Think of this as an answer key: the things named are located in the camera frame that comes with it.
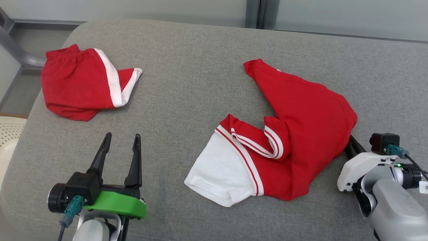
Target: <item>red and white clothing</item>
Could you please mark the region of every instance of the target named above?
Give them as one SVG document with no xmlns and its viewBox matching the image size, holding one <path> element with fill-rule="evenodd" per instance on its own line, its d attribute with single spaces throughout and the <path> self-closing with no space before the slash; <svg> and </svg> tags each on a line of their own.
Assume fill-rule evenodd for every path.
<svg viewBox="0 0 428 241">
<path fill-rule="evenodd" d="M 263 130 L 231 114 L 215 129 L 184 183 L 230 207 L 249 196 L 291 200 L 348 143 L 357 115 L 346 99 L 317 83 L 265 64 L 244 64 L 276 113 Z"/>
<path fill-rule="evenodd" d="M 126 105 L 143 72 L 116 70 L 103 51 L 74 44 L 46 52 L 42 90 L 46 107 L 67 119 L 88 121 L 99 110 Z"/>
</svg>

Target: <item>green plastic part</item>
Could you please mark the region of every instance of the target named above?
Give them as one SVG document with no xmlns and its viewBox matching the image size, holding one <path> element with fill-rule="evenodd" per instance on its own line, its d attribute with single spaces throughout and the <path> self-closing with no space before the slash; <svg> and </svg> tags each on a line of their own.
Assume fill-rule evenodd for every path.
<svg viewBox="0 0 428 241">
<path fill-rule="evenodd" d="M 142 200 L 115 192 L 101 191 L 94 205 L 85 205 L 83 208 L 137 218 L 144 218 L 146 216 L 146 204 Z"/>
</svg>

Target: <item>gray cushion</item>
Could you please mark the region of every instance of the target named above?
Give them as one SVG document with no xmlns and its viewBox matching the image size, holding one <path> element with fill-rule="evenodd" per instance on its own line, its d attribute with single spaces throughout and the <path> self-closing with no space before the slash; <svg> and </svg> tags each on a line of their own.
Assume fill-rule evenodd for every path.
<svg viewBox="0 0 428 241">
<path fill-rule="evenodd" d="M 107 184 L 123 183 L 134 135 L 142 137 L 148 212 L 130 222 L 130 241 L 375 240 L 353 195 L 337 190 L 344 155 L 318 175 L 308 195 L 290 202 L 249 197 L 224 208 L 184 185 L 228 113 L 257 127 L 274 115 L 243 68 L 255 58 L 344 95 L 359 116 L 353 134 L 364 147 L 373 132 L 399 134 L 402 147 L 428 169 L 428 45 L 138 20 L 83 24 L 64 46 L 74 43 L 101 49 L 117 69 L 139 67 L 143 75 L 130 103 L 89 122 L 54 115 L 39 94 L 1 192 L 9 222 L 39 240 L 59 233 L 61 215 L 46 205 L 50 188 L 86 171 L 107 132 L 113 134 Z M 426 196 L 410 193 L 428 208 Z"/>
</svg>

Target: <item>cable connector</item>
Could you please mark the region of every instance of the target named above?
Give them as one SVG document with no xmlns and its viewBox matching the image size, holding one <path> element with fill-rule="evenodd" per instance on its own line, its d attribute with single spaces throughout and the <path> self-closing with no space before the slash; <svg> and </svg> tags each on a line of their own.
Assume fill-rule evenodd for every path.
<svg viewBox="0 0 428 241">
<path fill-rule="evenodd" d="M 74 196 L 73 200 L 68 205 L 67 209 L 64 212 L 64 217 L 62 217 L 61 221 L 59 222 L 62 225 L 65 225 L 66 228 L 70 227 L 71 223 L 73 222 L 73 218 L 80 213 L 82 210 L 83 205 L 85 204 L 85 201 L 82 196 L 76 195 Z"/>
<path fill-rule="evenodd" d="M 389 155 L 399 156 L 401 159 L 407 159 L 406 155 L 409 155 L 409 152 L 405 149 L 392 144 L 387 145 L 383 151 Z"/>
</svg>

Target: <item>gray floor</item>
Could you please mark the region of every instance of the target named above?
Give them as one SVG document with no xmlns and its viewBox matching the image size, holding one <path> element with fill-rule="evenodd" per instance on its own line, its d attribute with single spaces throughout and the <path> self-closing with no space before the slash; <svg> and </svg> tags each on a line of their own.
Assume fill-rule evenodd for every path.
<svg viewBox="0 0 428 241">
<path fill-rule="evenodd" d="M 15 24 L 10 35 L 27 52 L 44 56 L 46 51 L 62 47 L 77 25 Z M 41 90 L 40 70 L 24 69 L 18 73 L 5 97 L 0 112 L 28 115 Z"/>
</svg>

